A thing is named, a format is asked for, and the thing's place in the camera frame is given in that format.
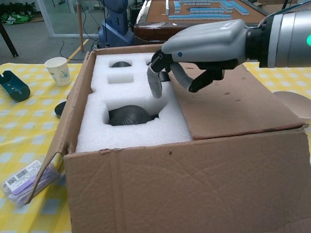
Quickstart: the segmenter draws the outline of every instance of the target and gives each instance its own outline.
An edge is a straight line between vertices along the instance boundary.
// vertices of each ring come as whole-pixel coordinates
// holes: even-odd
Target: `cardboard box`
[[[72,231],[310,233],[304,122],[243,66],[198,93],[171,75],[192,142],[75,153],[96,55],[158,48],[96,50],[84,60],[44,163],[64,156]]]

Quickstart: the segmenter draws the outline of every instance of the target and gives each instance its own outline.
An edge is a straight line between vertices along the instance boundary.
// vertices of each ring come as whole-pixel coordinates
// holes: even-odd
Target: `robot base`
[[[134,33],[128,30],[126,34],[121,34],[120,32],[113,29],[108,23],[106,23],[107,31],[107,42],[110,47],[122,47],[134,45]],[[105,24],[99,30],[99,39],[102,48],[106,46],[106,36],[105,36]]]

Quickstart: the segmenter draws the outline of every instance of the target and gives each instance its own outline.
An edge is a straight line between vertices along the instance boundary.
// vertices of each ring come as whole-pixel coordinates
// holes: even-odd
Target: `barcode label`
[[[10,179],[8,179],[7,182],[8,182],[9,185],[11,185],[11,184],[13,184],[16,181],[17,181],[17,179],[15,177],[11,177]]]
[[[16,174],[15,176],[20,179],[23,175],[26,175],[28,173],[28,171],[26,169],[22,170],[21,172],[19,172],[18,174]]]
[[[16,174],[7,179],[5,184],[8,186],[12,193],[18,194],[35,180],[40,167],[40,161],[34,160],[22,170],[18,171]]]

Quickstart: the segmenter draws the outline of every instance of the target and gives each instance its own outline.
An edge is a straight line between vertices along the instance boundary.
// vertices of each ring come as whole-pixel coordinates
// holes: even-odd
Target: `green light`
[[[307,44],[311,46],[311,34],[307,37]]]

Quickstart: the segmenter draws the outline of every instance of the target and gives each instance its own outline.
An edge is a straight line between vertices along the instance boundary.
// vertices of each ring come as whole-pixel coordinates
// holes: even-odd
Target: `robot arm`
[[[164,68],[171,69],[188,91],[197,92],[223,79],[225,69],[234,69],[247,59],[258,60],[259,67],[309,67],[310,20],[311,11],[301,11],[267,17],[254,28],[241,19],[189,27],[154,54],[147,71],[152,94],[161,97],[158,73]],[[194,63],[205,71],[193,80],[179,62]]]

